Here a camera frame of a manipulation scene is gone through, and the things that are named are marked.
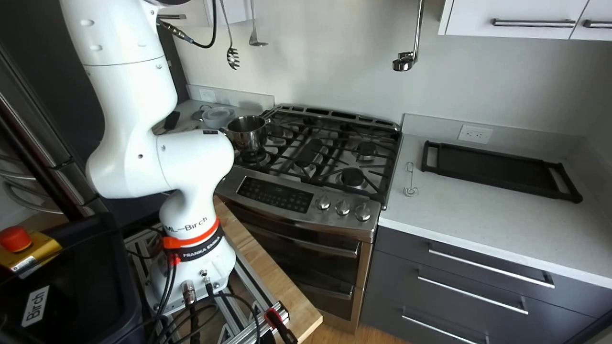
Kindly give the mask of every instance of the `gray cabinet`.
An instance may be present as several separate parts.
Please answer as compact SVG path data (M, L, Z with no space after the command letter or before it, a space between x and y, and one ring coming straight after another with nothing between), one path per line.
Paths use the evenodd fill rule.
M381 227L362 320L420 341L567 341L612 290Z

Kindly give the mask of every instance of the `backsplash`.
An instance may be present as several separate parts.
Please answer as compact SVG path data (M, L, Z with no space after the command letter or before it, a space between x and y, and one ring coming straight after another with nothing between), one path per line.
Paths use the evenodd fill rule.
M249 45L251 22L232 24L242 53L232 70L226 30L213 49L179 41L190 83L391 120L416 112L563 133L586 133L612 95L612 41L439 35L444 1L427 0L420 60L395 72L393 58L412 47L418 0L255 3L268 45ZM186 30L211 35L211 26Z

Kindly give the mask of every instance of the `oven handle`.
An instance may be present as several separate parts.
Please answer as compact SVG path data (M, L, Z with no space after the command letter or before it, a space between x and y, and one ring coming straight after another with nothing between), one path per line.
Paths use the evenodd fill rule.
M314 293L322 293L322 295L337 297L337 299L353 299L353 293L354 293L353 286L351 286L349 292L337 292L337 290L320 288L320 286L314 286L314 284L309 284L309 282L301 282L301 280L297 280L297 284L303 290L310 290Z
M360 246L356 246L354 249L347 249L347 248L301 240L301 238L288 236L288 234L278 234L278 232L267 230L263 227L255 227L255 225L249 225L249 228L263 234L263 236L291 240L297 246L303 246L307 249L314 249L314 251L322 251L322 253L330 253L330 255L343 255L343 257L358 257L360 255Z

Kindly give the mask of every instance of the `white robotic arm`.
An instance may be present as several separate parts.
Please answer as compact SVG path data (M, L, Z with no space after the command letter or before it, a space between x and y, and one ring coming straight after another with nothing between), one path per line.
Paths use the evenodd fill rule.
M236 253L221 236L213 206L217 183L234 162L224 133L180 131L156 135L152 127L177 106L177 89L157 35L163 5L144 0L62 0L75 49L106 116L106 131L89 160L100 194L133 198L175 188L161 207L165 248L180 255L165 313L182 305L188 284L224 288ZM165 270L154 270L161 295Z

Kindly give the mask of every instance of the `white countertop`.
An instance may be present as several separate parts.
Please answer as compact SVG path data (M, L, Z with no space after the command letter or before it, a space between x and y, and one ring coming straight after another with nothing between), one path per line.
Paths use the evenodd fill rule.
M569 165L580 204L421 171L425 139L404 135L381 225L612 288L612 221ZM408 162L414 186L402 192Z

